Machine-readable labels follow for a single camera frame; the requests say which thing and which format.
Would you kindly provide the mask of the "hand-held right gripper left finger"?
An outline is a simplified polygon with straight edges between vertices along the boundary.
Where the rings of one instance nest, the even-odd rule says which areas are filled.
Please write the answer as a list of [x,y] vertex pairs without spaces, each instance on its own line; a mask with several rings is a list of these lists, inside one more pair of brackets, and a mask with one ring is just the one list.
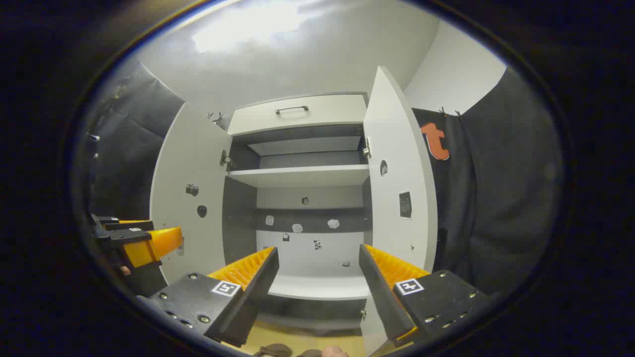
[[187,272],[156,293],[137,299],[180,334],[241,347],[278,269],[278,249],[271,246],[211,274]]

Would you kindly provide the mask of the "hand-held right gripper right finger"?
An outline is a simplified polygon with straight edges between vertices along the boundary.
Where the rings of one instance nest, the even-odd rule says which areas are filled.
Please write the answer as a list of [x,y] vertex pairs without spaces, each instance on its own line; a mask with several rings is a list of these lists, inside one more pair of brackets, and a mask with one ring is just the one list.
[[385,336],[397,345],[440,339],[492,301],[451,271],[428,273],[367,244],[359,247],[359,267]]

